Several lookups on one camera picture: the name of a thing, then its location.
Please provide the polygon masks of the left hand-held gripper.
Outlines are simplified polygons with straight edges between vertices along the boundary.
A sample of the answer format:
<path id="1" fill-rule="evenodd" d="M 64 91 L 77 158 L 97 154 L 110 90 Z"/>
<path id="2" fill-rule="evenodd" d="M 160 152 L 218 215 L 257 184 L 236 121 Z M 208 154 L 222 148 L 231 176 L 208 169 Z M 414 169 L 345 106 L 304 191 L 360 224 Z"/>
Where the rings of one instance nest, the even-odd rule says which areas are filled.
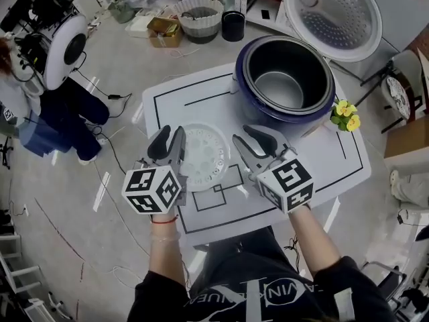
<path id="1" fill-rule="evenodd" d="M 179 126 L 167 149 L 171 127 L 165 125 L 149 140 L 147 156 L 127 171 L 121 195 L 140 215 L 165 215 L 174 207 L 185 206 L 187 177 L 180 174 L 185 155 L 186 132 Z"/>

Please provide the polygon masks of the white perforated steamer tray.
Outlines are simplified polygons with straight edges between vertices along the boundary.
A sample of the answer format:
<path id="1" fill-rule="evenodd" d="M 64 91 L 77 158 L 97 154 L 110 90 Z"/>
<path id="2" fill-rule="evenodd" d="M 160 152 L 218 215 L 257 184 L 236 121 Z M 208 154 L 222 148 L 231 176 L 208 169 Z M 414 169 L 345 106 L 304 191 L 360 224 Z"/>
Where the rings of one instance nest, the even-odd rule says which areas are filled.
<path id="1" fill-rule="evenodd" d="M 190 192 L 202 192 L 218 185 L 229 167 L 231 150 L 223 132 L 207 123 L 184 127 L 186 145 L 180 174 L 187 178 Z"/>

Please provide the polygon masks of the dark metal pot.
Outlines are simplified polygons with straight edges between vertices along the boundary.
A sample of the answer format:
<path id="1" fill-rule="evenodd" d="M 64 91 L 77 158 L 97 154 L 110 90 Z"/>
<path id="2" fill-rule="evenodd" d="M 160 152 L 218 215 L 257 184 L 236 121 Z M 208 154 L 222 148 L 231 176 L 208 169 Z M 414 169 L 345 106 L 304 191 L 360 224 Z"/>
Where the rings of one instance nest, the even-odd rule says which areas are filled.
<path id="1" fill-rule="evenodd" d="M 316 113 L 334 96 L 334 79 L 325 59 L 291 36 L 254 40 L 243 54 L 242 66 L 250 91 L 280 113 Z"/>

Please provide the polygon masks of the white floor tape strip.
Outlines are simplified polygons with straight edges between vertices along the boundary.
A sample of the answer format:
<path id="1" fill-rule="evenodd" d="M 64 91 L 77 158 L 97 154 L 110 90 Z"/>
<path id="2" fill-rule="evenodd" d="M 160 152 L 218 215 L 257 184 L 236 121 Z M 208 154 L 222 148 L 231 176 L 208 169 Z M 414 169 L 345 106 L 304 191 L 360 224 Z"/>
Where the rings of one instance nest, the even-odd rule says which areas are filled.
<path id="1" fill-rule="evenodd" d="M 100 183 L 99 189 L 97 191 L 95 201 L 93 203 L 93 211 L 94 212 L 97 212 L 99 209 L 101 201 L 102 201 L 102 199 L 106 193 L 107 185 L 109 183 L 110 177 L 111 177 L 110 173 L 105 172 L 102 179 L 101 179 L 101 183 Z"/>

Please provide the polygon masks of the clear bangle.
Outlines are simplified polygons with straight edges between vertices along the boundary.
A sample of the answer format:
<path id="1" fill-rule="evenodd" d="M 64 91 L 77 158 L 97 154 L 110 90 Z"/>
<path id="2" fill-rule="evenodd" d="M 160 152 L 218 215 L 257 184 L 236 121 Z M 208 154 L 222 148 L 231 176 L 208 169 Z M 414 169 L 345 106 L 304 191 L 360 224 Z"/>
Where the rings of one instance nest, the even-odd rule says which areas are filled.
<path id="1" fill-rule="evenodd" d="M 176 232 L 171 235 L 156 235 L 154 233 L 151 234 L 151 241 L 153 243 L 166 243 L 166 242 L 178 242 L 180 240 L 181 234 L 180 232 Z"/>

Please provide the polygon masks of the yellow potted flower plant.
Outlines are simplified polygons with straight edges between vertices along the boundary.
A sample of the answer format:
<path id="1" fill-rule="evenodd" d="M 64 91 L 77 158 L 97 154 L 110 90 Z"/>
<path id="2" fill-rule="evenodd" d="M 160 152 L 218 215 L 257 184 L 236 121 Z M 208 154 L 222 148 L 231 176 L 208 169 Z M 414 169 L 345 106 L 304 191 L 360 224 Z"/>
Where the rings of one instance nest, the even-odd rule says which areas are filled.
<path id="1" fill-rule="evenodd" d="M 335 99 L 331 108 L 329 125 L 336 131 L 353 132 L 360 128 L 361 119 L 357 108 L 345 99 Z"/>

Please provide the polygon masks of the open cardboard box gold contents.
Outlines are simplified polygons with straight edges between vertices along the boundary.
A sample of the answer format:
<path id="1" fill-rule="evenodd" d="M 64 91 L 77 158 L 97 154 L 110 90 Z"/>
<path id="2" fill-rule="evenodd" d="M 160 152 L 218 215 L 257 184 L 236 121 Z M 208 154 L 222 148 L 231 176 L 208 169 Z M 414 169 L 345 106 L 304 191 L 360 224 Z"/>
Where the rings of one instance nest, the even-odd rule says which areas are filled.
<path id="1" fill-rule="evenodd" d="M 154 17 L 147 25 L 148 40 L 154 48 L 177 48 L 183 37 L 178 19 Z"/>

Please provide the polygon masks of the white scalloped basket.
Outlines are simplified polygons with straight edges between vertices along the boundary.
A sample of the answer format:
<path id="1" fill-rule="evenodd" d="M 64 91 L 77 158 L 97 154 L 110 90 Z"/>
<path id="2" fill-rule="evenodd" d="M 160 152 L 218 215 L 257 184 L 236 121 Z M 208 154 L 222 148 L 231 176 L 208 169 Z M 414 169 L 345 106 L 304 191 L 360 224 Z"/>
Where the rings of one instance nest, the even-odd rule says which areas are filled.
<path id="1" fill-rule="evenodd" d="M 224 5 L 219 0 L 181 0 L 173 5 L 186 37 L 195 44 L 214 40 L 221 28 Z"/>

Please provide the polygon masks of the white oval device black disc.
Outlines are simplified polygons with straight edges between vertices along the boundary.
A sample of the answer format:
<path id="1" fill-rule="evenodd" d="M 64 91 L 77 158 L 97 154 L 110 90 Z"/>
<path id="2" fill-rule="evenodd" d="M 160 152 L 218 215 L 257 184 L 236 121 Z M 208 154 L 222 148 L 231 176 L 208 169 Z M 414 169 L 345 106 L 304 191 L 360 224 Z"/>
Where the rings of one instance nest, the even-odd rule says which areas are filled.
<path id="1" fill-rule="evenodd" d="M 49 91 L 56 90 L 68 78 L 84 51 L 88 36 L 84 15 L 68 18 L 54 34 L 49 45 L 44 82 Z"/>

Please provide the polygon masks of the patterned seat cushion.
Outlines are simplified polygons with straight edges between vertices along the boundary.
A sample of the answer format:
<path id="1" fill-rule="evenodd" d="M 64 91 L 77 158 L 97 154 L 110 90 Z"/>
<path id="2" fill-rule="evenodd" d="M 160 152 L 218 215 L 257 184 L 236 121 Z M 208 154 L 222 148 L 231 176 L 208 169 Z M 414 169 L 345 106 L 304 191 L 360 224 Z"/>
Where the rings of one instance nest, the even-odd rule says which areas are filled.
<path id="1" fill-rule="evenodd" d="M 399 80 L 392 76 L 388 76 L 386 78 L 386 83 L 389 90 L 389 94 L 394 100 L 397 110 L 405 120 L 408 120 L 410 118 L 411 109 L 410 102 L 405 89 L 402 87 Z"/>

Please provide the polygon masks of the large cardboard box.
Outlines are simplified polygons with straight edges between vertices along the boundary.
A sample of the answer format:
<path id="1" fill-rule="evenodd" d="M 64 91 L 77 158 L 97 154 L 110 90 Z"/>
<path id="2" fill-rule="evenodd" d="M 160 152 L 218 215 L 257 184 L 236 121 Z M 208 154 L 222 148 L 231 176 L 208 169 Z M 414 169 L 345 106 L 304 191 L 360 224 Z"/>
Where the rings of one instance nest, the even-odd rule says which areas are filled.
<path id="1" fill-rule="evenodd" d="M 429 115 L 387 133 L 384 158 L 429 148 Z"/>

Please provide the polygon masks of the person's black printed t-shirt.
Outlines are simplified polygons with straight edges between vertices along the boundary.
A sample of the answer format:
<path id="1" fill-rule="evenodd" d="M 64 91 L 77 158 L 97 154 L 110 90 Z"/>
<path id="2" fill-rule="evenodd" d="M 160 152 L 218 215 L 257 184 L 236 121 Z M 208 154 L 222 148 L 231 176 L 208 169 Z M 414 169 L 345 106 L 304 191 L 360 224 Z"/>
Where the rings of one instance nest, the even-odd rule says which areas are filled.
<path id="1" fill-rule="evenodd" d="M 238 253 L 189 293 L 148 272 L 135 288 L 127 322 L 395 322 L 377 286 L 348 256 L 314 280 L 289 264 Z"/>

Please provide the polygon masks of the grey chair black legs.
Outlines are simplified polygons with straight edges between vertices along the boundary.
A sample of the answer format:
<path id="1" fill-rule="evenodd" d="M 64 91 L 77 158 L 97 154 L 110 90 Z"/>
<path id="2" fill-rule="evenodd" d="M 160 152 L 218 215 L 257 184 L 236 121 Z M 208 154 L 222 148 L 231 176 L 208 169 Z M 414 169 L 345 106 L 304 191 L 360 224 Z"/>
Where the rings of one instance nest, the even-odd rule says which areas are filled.
<path id="1" fill-rule="evenodd" d="M 397 107 L 395 106 L 394 100 L 389 94 L 389 90 L 386 83 L 386 78 L 392 76 L 399 80 L 402 87 L 405 89 L 410 102 L 411 114 L 408 120 L 405 120 Z M 381 130 L 382 133 L 386 133 L 392 128 L 399 125 L 402 121 L 410 123 L 416 119 L 416 112 L 419 109 L 425 113 L 424 104 L 424 87 L 422 82 L 422 65 L 420 63 L 419 56 L 411 50 L 404 50 L 390 58 L 385 66 L 379 69 L 377 72 L 361 81 L 361 86 L 366 85 L 370 81 L 374 80 L 375 84 L 358 100 L 356 106 L 360 105 L 369 95 L 379 89 L 382 97 L 384 98 L 387 105 L 384 107 L 385 110 L 391 109 L 397 115 L 397 119 Z"/>

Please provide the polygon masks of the white metal rack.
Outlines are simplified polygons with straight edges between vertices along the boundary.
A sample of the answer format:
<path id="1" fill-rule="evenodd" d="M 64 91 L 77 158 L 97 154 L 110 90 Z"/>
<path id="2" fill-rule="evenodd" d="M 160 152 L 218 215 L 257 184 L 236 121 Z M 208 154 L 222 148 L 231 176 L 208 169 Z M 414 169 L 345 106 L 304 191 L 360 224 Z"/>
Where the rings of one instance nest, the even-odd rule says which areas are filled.
<path id="1" fill-rule="evenodd" d="M 22 278 L 40 271 L 39 266 L 23 267 L 23 252 L 21 248 L 21 236 L 0 235 L 0 270 L 13 293 L 21 294 L 42 285 L 39 280 L 24 284 Z"/>

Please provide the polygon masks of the white refrigerator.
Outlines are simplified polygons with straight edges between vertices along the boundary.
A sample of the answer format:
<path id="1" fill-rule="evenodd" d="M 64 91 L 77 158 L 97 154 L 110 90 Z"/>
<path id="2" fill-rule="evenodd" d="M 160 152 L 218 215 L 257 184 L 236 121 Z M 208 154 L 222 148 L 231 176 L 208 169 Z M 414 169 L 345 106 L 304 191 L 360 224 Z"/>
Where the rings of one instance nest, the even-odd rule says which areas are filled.
<path id="1" fill-rule="evenodd" d="M 383 21 L 383 38 L 404 50 L 429 24 L 429 0 L 376 0 Z"/>

